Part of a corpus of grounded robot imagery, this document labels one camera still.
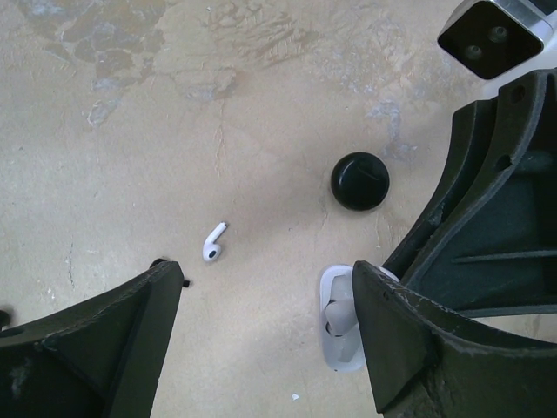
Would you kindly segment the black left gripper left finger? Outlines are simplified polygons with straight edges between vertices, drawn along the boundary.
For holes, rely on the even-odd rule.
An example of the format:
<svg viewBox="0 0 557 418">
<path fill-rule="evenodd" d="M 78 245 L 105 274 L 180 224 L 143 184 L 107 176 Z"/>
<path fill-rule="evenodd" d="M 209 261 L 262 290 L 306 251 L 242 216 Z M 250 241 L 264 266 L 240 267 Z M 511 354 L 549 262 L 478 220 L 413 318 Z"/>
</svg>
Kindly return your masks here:
<svg viewBox="0 0 557 418">
<path fill-rule="evenodd" d="M 13 327 L 1 311 L 3 417 L 148 417 L 183 289 L 157 260 L 108 292 Z"/>
</svg>

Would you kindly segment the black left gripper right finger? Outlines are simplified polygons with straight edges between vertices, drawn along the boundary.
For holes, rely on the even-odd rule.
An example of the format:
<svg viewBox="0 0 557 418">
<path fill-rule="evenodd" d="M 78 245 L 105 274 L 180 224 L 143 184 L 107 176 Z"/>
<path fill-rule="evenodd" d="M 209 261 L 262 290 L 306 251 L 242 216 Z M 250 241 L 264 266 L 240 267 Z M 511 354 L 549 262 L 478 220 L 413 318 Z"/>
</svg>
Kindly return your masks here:
<svg viewBox="0 0 557 418">
<path fill-rule="evenodd" d="M 556 346 L 443 307 L 366 261 L 352 287 L 375 408 L 385 417 L 554 417 Z"/>
</svg>

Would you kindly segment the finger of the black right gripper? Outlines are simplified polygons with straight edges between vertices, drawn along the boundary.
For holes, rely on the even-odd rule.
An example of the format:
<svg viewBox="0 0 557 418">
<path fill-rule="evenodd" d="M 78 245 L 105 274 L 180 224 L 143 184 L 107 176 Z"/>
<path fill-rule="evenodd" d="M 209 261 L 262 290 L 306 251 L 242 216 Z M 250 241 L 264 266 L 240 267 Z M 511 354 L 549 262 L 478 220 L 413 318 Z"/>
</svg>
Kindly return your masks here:
<svg viewBox="0 0 557 418">
<path fill-rule="evenodd" d="M 555 312 L 555 71 L 453 114 L 440 182 L 385 268 L 469 317 Z"/>
</svg>

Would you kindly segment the white earbud charging case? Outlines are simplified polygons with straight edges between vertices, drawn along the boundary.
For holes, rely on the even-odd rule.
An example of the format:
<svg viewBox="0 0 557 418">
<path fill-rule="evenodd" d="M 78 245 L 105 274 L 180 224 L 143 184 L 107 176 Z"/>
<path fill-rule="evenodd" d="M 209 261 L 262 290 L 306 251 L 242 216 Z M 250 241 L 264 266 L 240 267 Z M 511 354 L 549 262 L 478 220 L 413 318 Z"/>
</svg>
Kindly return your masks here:
<svg viewBox="0 0 557 418">
<path fill-rule="evenodd" d="M 334 265 L 319 279 L 319 335 L 326 365 L 351 373 L 365 364 L 352 289 L 352 267 Z"/>
</svg>

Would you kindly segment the white earbud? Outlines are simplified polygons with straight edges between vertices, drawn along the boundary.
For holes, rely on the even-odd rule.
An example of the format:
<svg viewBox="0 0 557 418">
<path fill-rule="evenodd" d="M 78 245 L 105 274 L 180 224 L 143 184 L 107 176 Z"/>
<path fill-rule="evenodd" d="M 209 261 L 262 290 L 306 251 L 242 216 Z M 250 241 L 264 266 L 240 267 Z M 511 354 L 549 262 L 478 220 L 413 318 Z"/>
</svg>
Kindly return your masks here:
<svg viewBox="0 0 557 418">
<path fill-rule="evenodd" d="M 333 337 L 342 337 L 358 324 L 354 301 L 332 300 L 325 307 L 325 329 Z"/>
<path fill-rule="evenodd" d="M 227 222 L 220 222 L 207 236 L 202 248 L 202 256 L 205 262 L 211 263 L 221 254 L 222 248 L 218 240 L 227 228 Z"/>
</svg>

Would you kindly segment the black earbud charging case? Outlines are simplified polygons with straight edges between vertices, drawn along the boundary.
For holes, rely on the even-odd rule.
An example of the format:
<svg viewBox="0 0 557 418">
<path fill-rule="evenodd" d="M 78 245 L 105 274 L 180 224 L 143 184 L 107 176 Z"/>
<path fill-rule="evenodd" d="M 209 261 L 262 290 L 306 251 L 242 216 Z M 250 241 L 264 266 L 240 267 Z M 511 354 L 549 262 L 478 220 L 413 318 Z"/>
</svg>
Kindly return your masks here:
<svg viewBox="0 0 557 418">
<path fill-rule="evenodd" d="M 330 178 L 333 197 L 345 209 L 371 211 L 386 198 L 390 176 L 384 162 L 369 152 L 352 152 L 334 166 Z"/>
</svg>

